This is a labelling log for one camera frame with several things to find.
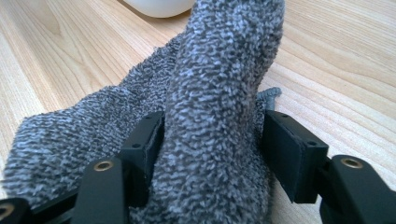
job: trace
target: wooden table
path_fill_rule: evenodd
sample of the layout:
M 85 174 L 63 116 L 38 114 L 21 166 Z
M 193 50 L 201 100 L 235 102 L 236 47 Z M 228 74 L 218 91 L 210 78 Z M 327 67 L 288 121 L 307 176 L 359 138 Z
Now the wooden table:
M 189 15 L 152 19 L 117 0 L 0 1 L 0 168 L 24 117 L 118 84 Z M 396 190 L 396 3 L 287 0 L 284 30 L 261 89 L 280 87 L 277 110 Z M 290 204 L 277 186 L 274 220 L 320 223 L 318 205 Z

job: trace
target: gray sock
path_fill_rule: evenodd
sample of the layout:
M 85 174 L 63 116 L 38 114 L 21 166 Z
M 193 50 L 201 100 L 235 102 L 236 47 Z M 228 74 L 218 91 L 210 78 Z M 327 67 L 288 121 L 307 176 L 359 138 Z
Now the gray sock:
M 5 170 L 9 197 L 33 206 L 78 186 L 89 161 L 112 156 L 136 123 L 165 110 L 151 197 L 137 222 L 263 222 L 269 173 L 257 151 L 267 103 L 256 96 L 276 56 L 282 0 L 197 0 L 186 31 L 119 86 L 25 119 Z

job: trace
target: white bowl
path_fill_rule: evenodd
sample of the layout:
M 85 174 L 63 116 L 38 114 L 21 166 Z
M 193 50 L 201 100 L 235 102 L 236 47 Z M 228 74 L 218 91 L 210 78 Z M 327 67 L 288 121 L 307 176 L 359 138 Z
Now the white bowl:
M 156 18 L 176 16 L 192 8 L 195 0 L 124 0 L 139 12 Z

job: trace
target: metal screw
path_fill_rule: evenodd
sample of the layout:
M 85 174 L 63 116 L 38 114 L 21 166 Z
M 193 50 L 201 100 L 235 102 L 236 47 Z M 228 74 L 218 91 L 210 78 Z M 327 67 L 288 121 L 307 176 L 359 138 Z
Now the metal screw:
M 12 203 L 0 204 L 0 221 L 11 215 L 14 209 L 15 206 Z
M 354 168 L 354 169 L 363 168 L 363 164 L 361 164 L 361 162 L 356 161 L 354 159 L 350 159 L 350 158 L 341 159 L 341 163 L 343 163 L 345 166 L 348 166 L 348 167 Z
M 97 172 L 102 172 L 102 171 L 111 169 L 111 167 L 113 167 L 113 165 L 114 164 L 112 161 L 99 161 L 98 163 L 95 164 L 95 166 L 93 167 L 93 170 L 95 170 Z

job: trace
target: screw hole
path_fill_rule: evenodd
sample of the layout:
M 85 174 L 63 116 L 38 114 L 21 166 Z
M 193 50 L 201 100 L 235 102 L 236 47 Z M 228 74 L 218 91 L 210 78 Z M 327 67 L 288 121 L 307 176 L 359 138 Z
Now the screw hole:
M 355 169 L 361 169 L 363 168 L 363 164 L 361 162 L 350 159 L 350 158 L 343 158 L 341 159 L 341 162 L 350 168 L 355 168 Z
M 106 171 L 113 167 L 113 162 L 112 161 L 99 161 L 98 163 L 95 164 L 93 167 L 93 170 L 101 172 L 101 171 Z
M 14 209 L 15 206 L 12 203 L 0 204 L 0 221 L 11 215 Z
M 132 147 L 133 147 L 133 148 L 140 148 L 141 145 L 140 145 L 140 144 L 133 144 Z
M 306 142 L 309 146 L 317 146 L 318 145 L 318 143 L 316 143 L 316 142 L 314 142 L 314 141 L 308 141 L 308 142 Z

